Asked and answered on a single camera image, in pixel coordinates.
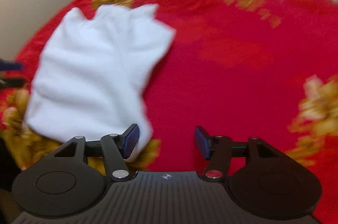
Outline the red floral blanket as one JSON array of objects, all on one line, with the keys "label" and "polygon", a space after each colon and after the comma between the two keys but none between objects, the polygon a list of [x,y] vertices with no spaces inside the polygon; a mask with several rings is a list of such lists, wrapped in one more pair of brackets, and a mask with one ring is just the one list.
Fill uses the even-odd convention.
[{"label": "red floral blanket", "polygon": [[[74,0],[25,44],[17,60],[31,80],[44,44],[67,11],[93,17],[95,7],[118,0]],[[313,139],[293,122],[306,79],[337,81],[337,5],[332,0],[123,0],[158,4],[158,20],[176,29],[155,68],[144,100],[160,152],[151,171],[196,170],[205,165],[194,127],[245,141],[256,135],[290,152],[323,187],[315,216],[337,222],[337,135]]]}]

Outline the white shirt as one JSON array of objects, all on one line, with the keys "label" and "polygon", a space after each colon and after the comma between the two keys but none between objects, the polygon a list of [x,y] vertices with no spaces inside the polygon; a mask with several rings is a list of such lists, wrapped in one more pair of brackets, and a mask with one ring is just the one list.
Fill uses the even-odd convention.
[{"label": "white shirt", "polygon": [[153,133],[142,95],[176,34],[157,9],[103,5],[92,19],[68,11],[40,54],[25,123],[59,142],[98,141],[135,123],[140,136],[127,158],[135,160]]}]

